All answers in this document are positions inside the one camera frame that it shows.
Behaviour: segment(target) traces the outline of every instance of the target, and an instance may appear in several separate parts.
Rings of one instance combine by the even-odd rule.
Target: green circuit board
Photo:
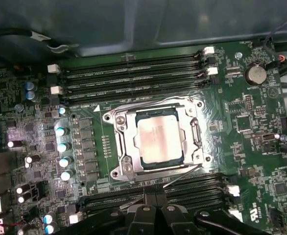
[[[10,70],[1,69],[2,147],[5,148],[8,140],[23,139],[26,145],[19,153],[21,162],[29,154],[42,156],[40,162],[31,168],[21,166],[16,169],[13,172],[14,184],[48,181],[48,196],[39,202],[15,206],[15,214],[18,215],[29,205],[37,205],[41,217],[48,211],[57,212],[58,226],[62,228],[69,225],[67,205],[76,203],[82,196],[101,193],[101,197],[105,199],[109,192],[169,182],[177,177],[168,175],[140,182],[114,179],[110,172],[119,165],[116,132],[113,125],[104,122],[103,116],[125,104],[188,96],[203,102],[201,111],[197,112],[202,149],[213,158],[211,163],[205,164],[190,177],[218,172],[235,176],[235,184],[240,188],[240,200],[230,203],[229,207],[241,213],[244,223],[270,234],[287,234],[287,154],[280,152],[280,146],[286,145],[287,141],[278,140],[282,135],[287,136],[287,113],[280,76],[274,68],[266,71],[266,81],[261,85],[251,85],[245,79],[247,69],[252,64],[266,65],[274,58],[263,48],[253,47],[251,41],[209,46],[215,49],[210,58],[214,58],[213,66],[218,69],[218,74],[204,79],[208,81],[206,85],[195,89],[181,88],[180,76],[175,74],[166,84],[152,87],[155,93],[144,93],[147,85],[127,88],[127,92],[132,92],[130,96],[122,96],[125,91],[119,92],[122,91],[119,85],[121,83],[121,87],[124,85],[126,88],[128,84],[138,82],[134,77],[125,78],[118,83],[114,81],[113,74],[109,81],[99,81],[97,79],[102,76],[100,72],[92,74],[92,71],[77,71],[79,68],[92,70],[100,65],[111,64],[114,70],[115,63],[128,64],[140,60],[195,55],[207,46],[59,61],[56,64],[62,72],[56,76],[63,93],[59,95],[61,102],[57,105],[47,102],[50,98],[50,78],[45,65],[29,67],[30,72],[26,75],[16,75]],[[38,86],[38,102],[25,98],[25,82],[33,82]],[[166,86],[168,92],[158,92],[161,91],[158,90],[161,86]],[[22,104],[24,109],[17,112],[14,109],[16,104]],[[58,113],[60,107],[67,109],[63,116]],[[7,126],[10,120],[16,121],[15,127]],[[69,134],[56,137],[54,130],[57,127],[67,128]],[[57,144],[65,142],[71,143],[71,149],[58,153]],[[60,179],[64,169],[59,166],[58,161],[66,156],[73,158],[73,163],[68,168],[73,170],[74,175],[64,182]],[[184,194],[186,196],[192,197],[193,191]],[[117,196],[114,205],[125,202],[126,199]],[[273,221],[272,213],[277,210],[283,218],[281,223]],[[43,234],[43,228],[44,225],[39,226],[38,229],[31,230],[30,234]]]

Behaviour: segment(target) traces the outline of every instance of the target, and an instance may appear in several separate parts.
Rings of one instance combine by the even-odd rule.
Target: integrated circuit
[[[251,123],[249,116],[238,116],[236,117],[237,130],[239,132],[245,132],[251,130]]]
[[[87,127],[87,126],[91,126],[91,120],[88,119],[82,119],[78,121],[79,127],[83,128],[83,127]]]
[[[46,143],[46,151],[54,151],[55,146],[53,143]]]
[[[287,187],[285,183],[275,184],[274,188],[275,188],[275,194],[278,196],[287,194]]]
[[[65,190],[60,190],[56,192],[56,197],[57,198],[64,198],[66,197],[66,191]]]
[[[33,131],[33,130],[34,130],[33,124],[25,125],[25,131],[30,132],[30,131]]]

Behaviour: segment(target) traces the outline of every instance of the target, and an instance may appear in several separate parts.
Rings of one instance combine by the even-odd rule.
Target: chip
[[[97,181],[97,179],[98,179],[98,173],[93,172],[87,174],[87,181]]]
[[[77,154],[77,155],[76,155],[76,158],[77,158],[77,160],[82,160],[82,159],[84,159],[84,155],[82,155],[82,154]]]
[[[88,159],[93,159],[95,158],[95,153],[92,151],[86,151],[84,152],[84,159],[88,160]]]
[[[81,131],[80,135],[82,138],[90,138],[92,136],[91,130]]]
[[[182,157],[180,132],[175,115],[140,119],[137,126],[135,146],[139,148],[144,163],[161,163]]]
[[[64,206],[58,207],[58,208],[56,209],[56,211],[57,211],[58,214],[65,213],[65,207],[64,207]]]
[[[249,176],[255,176],[256,174],[256,169],[255,168],[249,168],[248,169],[248,175]]]
[[[40,171],[35,171],[34,172],[34,178],[41,178],[41,172]]]
[[[50,117],[52,117],[52,113],[45,113],[45,118],[50,118]]]
[[[82,149],[82,146],[81,146],[81,144],[75,144],[75,149]]]
[[[237,125],[240,132],[250,130],[251,125],[249,116],[237,117]]]
[[[15,128],[16,127],[16,122],[13,121],[7,121],[6,123],[7,128]]]
[[[29,131],[33,131],[33,130],[34,130],[33,124],[27,124],[25,126],[25,131],[29,132]]]
[[[54,151],[55,147],[53,143],[46,143],[46,151]]]
[[[65,190],[57,191],[56,192],[56,197],[57,198],[64,198],[66,196]]]
[[[85,168],[86,171],[93,171],[96,170],[96,163],[92,162],[92,163],[85,163]]]
[[[79,128],[79,124],[78,123],[72,124],[72,128],[74,128],[74,129]]]
[[[7,83],[6,82],[0,82],[0,89],[6,89]]]
[[[42,105],[50,104],[49,98],[47,98],[47,97],[41,98],[41,104],[42,104]]]
[[[84,149],[85,148],[92,148],[94,146],[94,142],[92,142],[92,141],[85,141],[85,142],[82,143],[82,145],[83,145]]]
[[[75,133],[75,134],[74,134],[74,139],[80,139],[80,133],[78,133],[78,134]]]
[[[274,185],[276,195],[284,195],[287,193],[287,187],[285,183],[278,183]]]
[[[78,123],[79,123],[79,127],[91,126],[91,120],[89,118],[80,120]]]
[[[78,166],[78,170],[85,170],[85,166],[84,165]]]

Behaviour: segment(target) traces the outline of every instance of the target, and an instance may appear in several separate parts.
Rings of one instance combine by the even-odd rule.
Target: blue capacitor
[[[38,101],[39,97],[35,92],[27,92],[25,95],[26,99],[31,100],[32,102]]]
[[[26,82],[24,87],[26,91],[34,92],[37,90],[37,86],[33,82]]]

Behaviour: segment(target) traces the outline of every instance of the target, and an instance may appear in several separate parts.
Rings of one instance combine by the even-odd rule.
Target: black ram slot
[[[167,64],[156,64],[156,65],[145,65],[140,67],[133,67],[133,68],[121,68],[121,69],[109,69],[109,70],[99,70],[99,71],[90,71],[85,73],[78,73],[75,75],[66,76],[66,80],[69,82],[71,81],[79,81],[81,79],[87,78],[94,78],[94,77],[112,77],[112,76],[121,76],[121,75],[140,75],[143,73],[151,73],[156,71],[162,70],[169,70],[169,69],[183,69],[187,67],[192,68],[200,68],[200,65],[197,65],[195,61],[182,61],[182,62],[175,62],[175,63],[167,63]]]
[[[64,104],[68,104],[70,106],[78,105],[78,104],[86,104],[86,103],[98,103],[98,102],[108,102],[113,100],[121,100],[121,99],[130,99],[135,97],[143,97],[157,94],[169,94],[169,93],[178,93],[178,92],[187,92],[194,91],[197,89],[204,88],[210,85],[210,81],[202,81],[194,84],[183,84],[176,85],[170,88],[150,88],[147,90],[139,90],[139,91],[129,91],[123,93],[114,93],[114,94],[95,94],[90,97],[71,97],[70,99],[63,99]]]
[[[161,76],[166,74],[179,74],[184,72],[195,71],[197,69],[194,66],[181,66],[181,67],[169,67],[167,69],[157,69],[157,70],[148,70],[148,71],[137,71],[137,72],[123,72],[123,73],[114,73],[110,75],[98,75],[98,76],[86,76],[79,79],[65,79],[65,86],[77,86],[82,84],[89,83],[112,83],[118,80],[129,80],[135,79],[136,77],[149,77],[149,76]]]
[[[110,64],[101,64],[94,66],[85,66],[85,67],[75,67],[75,68],[62,68],[66,74],[74,74],[74,73],[83,73],[85,71],[93,71],[93,70],[104,70],[110,68],[124,68],[127,66],[139,66],[145,63],[165,63],[172,62],[175,60],[193,60],[195,58],[194,55],[178,55],[178,56],[167,56],[160,58],[148,58],[148,59],[140,59],[126,62],[116,62]]]
[[[185,75],[179,75],[179,76],[171,76],[171,77],[165,77],[165,78],[151,78],[151,79],[145,79],[145,80],[137,80],[134,82],[120,82],[115,84],[105,84],[102,86],[88,86],[88,87],[81,87],[79,89],[70,89],[68,88],[68,96],[73,95],[80,95],[80,94],[90,94],[94,93],[103,93],[112,91],[115,92],[117,90],[126,90],[126,89],[135,89],[137,87],[145,87],[145,86],[161,86],[166,85],[169,82],[173,83],[173,79],[175,79],[175,82],[194,82],[196,79],[198,79],[195,75],[185,74]]]
[[[190,184],[198,184],[199,182],[206,181],[209,182],[216,182],[217,176],[215,174],[203,174],[203,175],[196,175],[192,178],[187,179],[181,179],[175,182],[175,184],[168,186],[167,191],[172,190],[173,188],[180,189],[179,186],[185,186],[188,183]],[[89,200],[96,200],[100,199],[103,200],[103,198],[106,198],[108,200],[115,199],[115,198],[122,198],[124,195],[130,195],[131,193],[137,193],[138,195],[143,193],[143,187],[138,188],[129,188],[129,189],[123,189],[119,191],[111,191],[111,192],[105,192],[105,193],[98,193],[91,196],[83,196],[79,199],[80,202],[85,203]]]

